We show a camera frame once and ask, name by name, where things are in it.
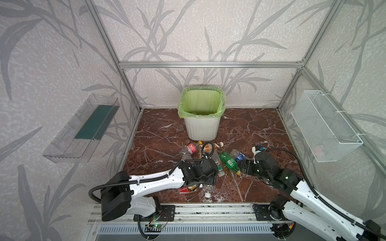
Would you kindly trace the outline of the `blue label water bottle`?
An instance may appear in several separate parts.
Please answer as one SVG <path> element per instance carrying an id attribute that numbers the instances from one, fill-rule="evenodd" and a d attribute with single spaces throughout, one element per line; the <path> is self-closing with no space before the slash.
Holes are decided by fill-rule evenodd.
<path id="1" fill-rule="evenodd" d="M 233 149 L 231 152 L 230 152 L 230 156 L 232 157 L 232 159 L 234 159 L 236 162 L 240 162 L 242 160 L 245 159 L 245 155 L 242 154 L 241 152 L 239 152 L 238 150 L 236 149 Z"/>

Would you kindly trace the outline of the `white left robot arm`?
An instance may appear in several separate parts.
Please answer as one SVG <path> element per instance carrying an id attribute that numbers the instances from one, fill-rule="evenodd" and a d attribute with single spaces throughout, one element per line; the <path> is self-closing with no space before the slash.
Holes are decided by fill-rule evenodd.
<path id="1" fill-rule="evenodd" d="M 109 222 L 125 214 L 145 218 L 161 212 L 159 200 L 151 194 L 169 189 L 215 184 L 218 167 L 212 159 L 197 163 L 179 161 L 172 169 L 143 176 L 121 171 L 106 184 L 92 188 L 88 194 L 101 204 L 102 221 Z"/>

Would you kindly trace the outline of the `green soda bottle yellow cap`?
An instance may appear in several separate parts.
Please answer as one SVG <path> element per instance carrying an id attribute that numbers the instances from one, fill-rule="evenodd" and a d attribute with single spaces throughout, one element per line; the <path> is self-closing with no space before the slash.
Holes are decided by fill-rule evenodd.
<path id="1" fill-rule="evenodd" d="M 240 168 L 238 167 L 237 162 L 230 156 L 229 153 L 223 151 L 220 155 L 220 160 L 222 163 L 230 170 L 235 172 L 237 175 L 241 175 Z"/>

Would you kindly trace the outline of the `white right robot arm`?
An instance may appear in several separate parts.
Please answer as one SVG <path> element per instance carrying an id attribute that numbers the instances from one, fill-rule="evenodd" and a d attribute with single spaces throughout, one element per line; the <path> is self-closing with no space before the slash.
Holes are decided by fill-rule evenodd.
<path id="1" fill-rule="evenodd" d="M 239 161 L 242 173 L 260 179 L 281 192 L 267 208 L 255 213 L 274 221 L 293 221 L 327 241 L 380 241 L 386 238 L 372 220 L 364 221 L 345 211 L 290 169 L 280 168 L 269 151 L 254 150 L 254 158 Z"/>

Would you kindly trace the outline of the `tall clear ribbed bottle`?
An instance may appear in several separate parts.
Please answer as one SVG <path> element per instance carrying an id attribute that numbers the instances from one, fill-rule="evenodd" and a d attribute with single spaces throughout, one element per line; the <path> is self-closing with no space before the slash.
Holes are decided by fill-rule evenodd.
<path id="1" fill-rule="evenodd" d="M 206 199 L 210 199 L 215 189 L 216 189 L 215 185 L 208 185 L 208 184 L 203 185 L 204 197 Z"/>

